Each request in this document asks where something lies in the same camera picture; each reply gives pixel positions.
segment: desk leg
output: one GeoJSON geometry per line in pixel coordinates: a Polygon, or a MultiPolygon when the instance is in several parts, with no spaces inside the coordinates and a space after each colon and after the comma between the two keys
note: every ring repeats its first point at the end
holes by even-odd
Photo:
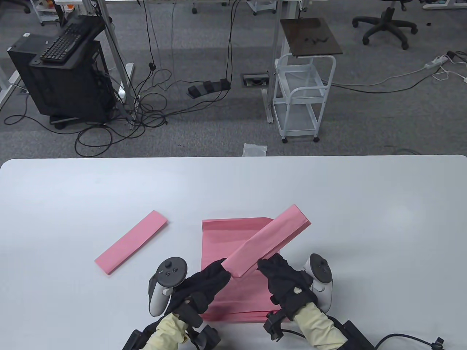
{"type": "MultiPolygon", "coordinates": [[[[287,4],[287,15],[286,18],[292,19],[292,18],[297,18],[297,1],[289,1],[287,4]]],[[[290,52],[290,47],[289,43],[287,42],[287,39],[284,36],[284,39],[282,41],[282,49],[281,49],[281,56],[284,56],[285,54],[288,54],[290,52]]],[[[285,57],[283,59],[283,63],[287,64],[287,61],[289,60],[288,57],[285,57]]]]}
{"type": "Polygon", "coordinates": [[[466,8],[466,3],[456,3],[456,0],[446,0],[444,4],[425,4],[423,5],[424,10],[448,10],[456,8],[466,8]]]}
{"type": "Polygon", "coordinates": [[[130,89],[130,79],[133,73],[134,64],[133,63],[123,63],[123,57],[120,55],[120,48],[118,46],[117,37],[113,30],[112,24],[109,20],[109,11],[105,0],[96,0],[99,8],[102,13],[102,18],[106,23],[106,36],[110,45],[110,50],[112,52],[112,57],[115,61],[115,67],[120,75],[121,84],[119,88],[119,96],[123,102],[127,102],[130,105],[133,105],[132,94],[130,89]]]}
{"type": "Polygon", "coordinates": [[[279,38],[279,30],[281,26],[281,15],[282,15],[283,0],[277,0],[277,12],[276,12],[276,25],[274,27],[274,39],[272,41],[272,65],[269,69],[269,85],[267,89],[261,89],[261,95],[264,103],[264,109],[266,110],[266,118],[269,124],[274,122],[272,118],[271,103],[273,97],[273,86],[276,71],[276,57],[277,57],[277,40],[279,38]]]}
{"type": "Polygon", "coordinates": [[[8,97],[13,92],[14,86],[12,84],[18,84],[20,81],[20,74],[17,70],[7,79],[7,75],[0,67],[0,108],[3,107],[8,97]]]}

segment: office chair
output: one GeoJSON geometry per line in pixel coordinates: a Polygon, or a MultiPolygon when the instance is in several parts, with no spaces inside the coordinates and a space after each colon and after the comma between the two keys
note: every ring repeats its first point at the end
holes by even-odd
{"type": "Polygon", "coordinates": [[[0,4],[2,2],[10,2],[12,4],[16,4],[16,5],[19,5],[19,6],[23,6],[24,7],[24,12],[27,13],[27,14],[30,14],[31,13],[31,10],[29,9],[29,4],[25,1],[21,1],[21,0],[0,0],[0,4]]]}
{"type": "Polygon", "coordinates": [[[381,0],[381,1],[391,1],[391,5],[386,9],[386,11],[383,11],[381,14],[380,18],[377,17],[355,17],[352,19],[352,25],[354,28],[358,27],[359,22],[364,22],[364,23],[370,23],[373,24],[373,27],[370,28],[368,32],[365,33],[363,36],[363,45],[368,45],[370,40],[369,37],[372,36],[374,33],[379,32],[381,30],[389,31],[395,36],[399,38],[400,41],[402,41],[402,49],[407,50],[409,48],[409,44],[407,43],[407,37],[402,33],[402,31],[399,28],[411,28],[410,32],[412,34],[416,34],[418,32],[417,25],[412,22],[407,22],[407,21],[398,21],[398,20],[393,20],[392,15],[394,14],[394,7],[396,6],[396,2],[400,1],[402,11],[407,11],[407,9],[404,6],[404,3],[410,2],[412,0],[381,0]]]}

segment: pink paper sheet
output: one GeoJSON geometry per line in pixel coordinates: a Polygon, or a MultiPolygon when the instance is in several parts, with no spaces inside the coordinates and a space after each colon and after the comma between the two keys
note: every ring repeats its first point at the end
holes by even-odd
{"type": "MultiPolygon", "coordinates": [[[[201,268],[231,255],[271,221],[266,217],[204,220],[201,268]]],[[[280,308],[270,297],[266,277],[253,271],[232,278],[202,317],[205,321],[264,322],[269,311],[280,308]]]]}
{"type": "Polygon", "coordinates": [[[109,249],[103,252],[95,260],[96,264],[106,274],[110,275],[153,237],[166,222],[166,218],[153,210],[109,249]]]}
{"type": "Polygon", "coordinates": [[[251,275],[256,271],[259,259],[270,258],[310,225],[300,209],[292,205],[241,244],[228,256],[222,266],[233,277],[251,275]]]}

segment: gray carpet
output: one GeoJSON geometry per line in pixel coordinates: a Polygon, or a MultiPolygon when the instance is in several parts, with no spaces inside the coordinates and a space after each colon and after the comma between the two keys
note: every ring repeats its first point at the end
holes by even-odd
{"type": "MultiPolygon", "coordinates": [[[[421,68],[448,50],[467,49],[467,11],[425,11],[418,1],[408,11],[396,9],[395,18],[418,24],[417,35],[407,34],[410,49],[402,51],[400,42],[387,32],[370,38],[367,47],[361,37],[369,25],[357,29],[351,25],[356,15],[378,16],[387,3],[375,0],[329,0],[314,2],[307,17],[324,17],[344,54],[337,58],[334,81],[373,83],[386,77],[421,68]]],[[[170,54],[170,15],[172,4],[148,4],[156,28],[162,65],[152,41],[156,63],[172,70],[170,54]]],[[[173,53],[175,77],[183,80],[219,80],[225,74],[230,8],[220,4],[199,4],[191,14],[191,4],[178,2],[175,7],[173,53]]],[[[134,4],[109,5],[123,55],[135,62],[133,82],[148,73],[150,54],[142,8],[134,4]]],[[[333,87],[320,129],[319,143],[312,137],[290,138],[281,142],[276,125],[268,125],[258,90],[241,87],[243,72],[265,71],[270,64],[274,15],[253,16],[246,4],[240,4],[233,28],[233,82],[228,96],[198,112],[168,118],[168,125],[150,129],[134,140],[113,145],[104,157],[166,156],[240,156],[244,143],[268,146],[268,155],[351,155],[391,154],[406,147],[423,154],[467,154],[467,85],[459,77],[439,82],[426,79],[417,87],[399,93],[363,94],[333,87]]],[[[24,32],[54,35],[57,28],[48,23],[41,27],[34,14],[3,4],[0,8],[0,65],[7,74],[14,67],[6,49],[24,32]]],[[[107,65],[113,67],[105,37],[102,38],[107,65]]],[[[461,65],[450,69],[467,75],[461,65]]],[[[394,79],[373,88],[383,91],[410,86],[428,72],[394,79]]],[[[193,101],[186,96],[188,84],[172,86],[165,96],[168,110],[187,107],[193,101]]],[[[56,135],[31,120],[14,126],[3,124],[11,114],[23,114],[24,95],[16,91],[0,114],[0,164],[12,158],[77,157],[74,135],[56,135]]],[[[161,99],[148,98],[155,108],[161,99]]],[[[28,116],[47,123],[32,100],[28,116]]],[[[80,130],[70,126],[63,132],[80,130]]],[[[122,133],[128,131],[121,121],[111,124],[122,133]]],[[[93,130],[83,141],[94,145],[108,142],[102,130],[93,130]]],[[[97,149],[79,149],[95,154],[97,149]]]]}

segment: keyboard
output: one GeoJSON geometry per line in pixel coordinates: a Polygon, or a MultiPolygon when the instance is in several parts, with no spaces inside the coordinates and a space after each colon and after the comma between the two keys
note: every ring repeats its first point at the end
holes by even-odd
{"type": "Polygon", "coordinates": [[[40,59],[50,63],[65,63],[82,41],[94,39],[103,30],[101,23],[103,24],[102,19],[96,16],[78,16],[74,18],[48,44],[40,54],[40,59]]]}

